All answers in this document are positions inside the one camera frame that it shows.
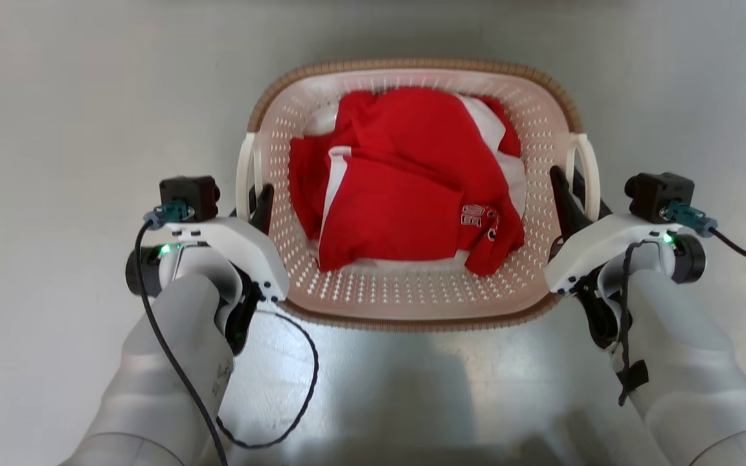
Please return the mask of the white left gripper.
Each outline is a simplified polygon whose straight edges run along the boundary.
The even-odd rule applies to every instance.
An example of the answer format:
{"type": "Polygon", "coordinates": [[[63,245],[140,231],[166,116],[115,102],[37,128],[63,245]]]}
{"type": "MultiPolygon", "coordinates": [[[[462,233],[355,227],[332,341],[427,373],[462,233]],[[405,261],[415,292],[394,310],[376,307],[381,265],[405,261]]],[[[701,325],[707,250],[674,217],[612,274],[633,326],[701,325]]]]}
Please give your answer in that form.
{"type": "Polygon", "coordinates": [[[162,289],[184,276],[204,276],[217,288],[219,296],[234,303],[247,286],[258,284],[258,291],[269,301],[288,297],[290,280],[278,249],[269,238],[273,198],[272,184],[264,184],[261,194],[249,189],[251,225],[237,217],[219,217],[201,223],[169,223],[174,238],[159,259],[157,279],[162,289]]]}

